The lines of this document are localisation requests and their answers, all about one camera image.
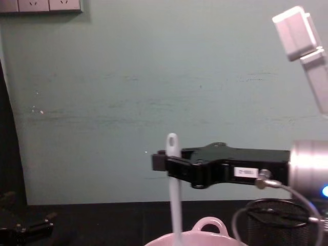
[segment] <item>white label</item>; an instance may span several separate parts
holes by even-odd
[[[257,178],[258,177],[258,169],[257,168],[235,168],[235,177]]]

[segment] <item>blue light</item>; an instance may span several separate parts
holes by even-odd
[[[322,193],[325,197],[328,197],[328,186],[322,189]]]

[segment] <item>teal wall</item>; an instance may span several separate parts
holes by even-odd
[[[271,21],[297,4],[328,47],[320,0],[94,0],[81,15],[2,17],[29,204],[168,200],[150,154],[170,132],[183,147],[328,139]],[[271,196],[286,194],[183,188],[184,200]]]

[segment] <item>cable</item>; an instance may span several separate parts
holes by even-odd
[[[323,233],[324,233],[324,226],[321,220],[321,215],[319,214],[318,210],[315,208],[315,206],[309,201],[307,200],[303,195],[301,195],[300,193],[298,193],[297,191],[295,191],[294,189],[284,186],[283,184],[281,184],[281,182],[276,181],[276,180],[262,180],[265,185],[267,187],[271,187],[271,188],[281,188],[284,189],[290,193],[292,193],[295,197],[297,197],[301,202],[304,203],[304,205],[307,207],[308,210],[310,210],[312,212],[312,214],[314,215],[314,217],[317,218],[317,223],[318,223],[318,237],[317,237],[317,242],[315,244],[315,246],[321,246],[322,243],[322,239],[323,239]],[[237,220],[238,217],[240,216],[241,213],[245,212],[247,209],[240,209],[238,210],[234,216],[232,217],[232,232],[234,234],[235,239],[238,241],[239,246],[244,246],[244,244],[242,243],[239,233],[238,233],[238,229],[237,229]]]

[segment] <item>wall switch panel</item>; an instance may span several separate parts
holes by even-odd
[[[17,0],[0,0],[0,13],[18,12]]]
[[[18,0],[20,12],[49,12],[49,0]]]
[[[80,0],[49,0],[50,11],[82,12]]]

